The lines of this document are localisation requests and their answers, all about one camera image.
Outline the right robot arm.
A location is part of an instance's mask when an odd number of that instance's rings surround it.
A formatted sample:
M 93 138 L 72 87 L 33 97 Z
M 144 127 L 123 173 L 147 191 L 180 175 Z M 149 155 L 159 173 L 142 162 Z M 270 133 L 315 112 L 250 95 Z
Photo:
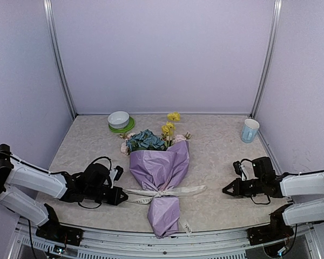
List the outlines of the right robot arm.
M 268 205 L 271 198 L 322 196 L 304 203 L 289 203 L 271 213 L 271 222 L 265 228 L 268 238 L 278 239 L 289 226 L 324 221 L 324 169 L 276 175 L 267 156 L 235 161 L 233 167 L 239 177 L 222 189 L 224 194 L 232 197 L 253 199 L 258 194 L 263 194 L 267 196 L 265 205 Z

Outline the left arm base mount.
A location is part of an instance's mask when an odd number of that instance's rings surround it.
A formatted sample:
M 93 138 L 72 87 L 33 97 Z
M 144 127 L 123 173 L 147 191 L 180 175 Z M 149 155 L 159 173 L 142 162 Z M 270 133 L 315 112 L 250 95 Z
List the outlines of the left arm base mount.
M 36 230 L 36 236 L 66 245 L 80 246 L 83 230 L 63 225 L 39 227 Z

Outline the blue fake flower bunch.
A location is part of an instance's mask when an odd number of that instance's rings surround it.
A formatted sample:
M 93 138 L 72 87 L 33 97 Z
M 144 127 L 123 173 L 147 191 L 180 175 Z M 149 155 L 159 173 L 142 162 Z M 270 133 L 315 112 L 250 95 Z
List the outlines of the blue fake flower bunch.
M 148 151 L 166 151 L 167 147 L 165 141 L 159 136 L 155 135 L 149 129 L 141 131 L 138 134 L 132 135 L 126 141 L 126 147 L 130 153 L 134 151 L 148 150 Z

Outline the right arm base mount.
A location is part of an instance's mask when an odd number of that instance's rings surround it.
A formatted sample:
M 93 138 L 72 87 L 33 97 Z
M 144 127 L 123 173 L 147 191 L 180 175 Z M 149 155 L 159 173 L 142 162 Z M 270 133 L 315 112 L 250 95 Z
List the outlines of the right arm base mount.
M 293 236 L 294 230 L 290 226 L 280 228 L 264 225 L 247 229 L 247 235 L 250 245 L 254 246 Z

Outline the clear printed cellophane wrap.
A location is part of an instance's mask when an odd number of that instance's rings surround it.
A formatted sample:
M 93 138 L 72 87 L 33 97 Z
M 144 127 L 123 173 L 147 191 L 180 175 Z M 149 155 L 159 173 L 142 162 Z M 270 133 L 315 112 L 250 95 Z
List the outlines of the clear printed cellophane wrap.
M 198 195 L 206 190 L 206 186 L 178 187 L 174 189 L 135 190 L 127 189 L 128 194 L 136 195 L 137 199 L 129 199 L 128 202 L 139 205 L 148 205 L 147 219 L 156 238 L 165 238 L 179 231 L 181 226 L 190 234 L 192 229 L 188 222 L 180 214 L 180 197 Z

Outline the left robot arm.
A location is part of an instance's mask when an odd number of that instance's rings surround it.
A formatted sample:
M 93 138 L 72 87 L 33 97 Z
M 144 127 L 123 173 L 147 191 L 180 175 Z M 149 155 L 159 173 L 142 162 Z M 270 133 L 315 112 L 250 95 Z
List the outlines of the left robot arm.
M 81 204 L 91 200 L 99 206 L 102 203 L 117 206 L 128 199 L 121 187 L 114 185 L 123 173 L 123 168 L 106 167 L 93 160 L 80 173 L 66 171 L 51 172 L 29 164 L 13 155 L 10 147 L 0 145 L 0 205 L 19 214 L 43 228 L 53 240 L 65 234 L 54 209 L 40 204 L 19 187 L 47 194 L 59 201 Z

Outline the yellow fake flower stem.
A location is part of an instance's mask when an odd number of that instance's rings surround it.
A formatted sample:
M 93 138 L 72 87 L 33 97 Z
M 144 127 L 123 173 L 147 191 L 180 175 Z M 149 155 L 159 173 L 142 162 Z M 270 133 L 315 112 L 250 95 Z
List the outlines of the yellow fake flower stem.
M 172 112 L 167 115 L 167 122 L 161 127 L 161 136 L 166 147 L 172 146 L 174 132 L 176 130 L 175 122 L 180 121 L 181 116 L 178 112 Z

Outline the purple wrapping paper sheet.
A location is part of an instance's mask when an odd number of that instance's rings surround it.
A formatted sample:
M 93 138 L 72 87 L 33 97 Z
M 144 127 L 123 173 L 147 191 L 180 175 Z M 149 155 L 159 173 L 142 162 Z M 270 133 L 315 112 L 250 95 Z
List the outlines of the purple wrapping paper sheet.
M 188 173 L 190 154 L 188 141 L 175 143 L 166 151 L 139 150 L 130 154 L 130 172 L 143 190 L 163 192 L 175 189 Z M 148 221 L 156 238 L 179 231 L 179 198 L 159 195 L 149 203 Z

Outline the pink fake rose bunch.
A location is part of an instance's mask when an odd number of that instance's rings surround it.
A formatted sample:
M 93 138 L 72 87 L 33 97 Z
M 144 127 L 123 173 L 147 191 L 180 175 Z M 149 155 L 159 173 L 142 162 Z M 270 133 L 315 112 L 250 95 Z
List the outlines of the pink fake rose bunch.
M 121 139 L 124 140 L 124 142 L 123 142 L 122 145 L 121 145 L 120 151 L 121 151 L 124 155 L 126 155 L 126 156 L 129 155 L 129 148 L 128 148 L 128 146 L 127 146 L 126 143 L 127 143 L 127 141 L 131 138 L 131 136 L 132 136 L 131 133 L 129 133 L 129 134 L 121 133 L 121 134 L 119 135 L 119 137 L 120 137 Z

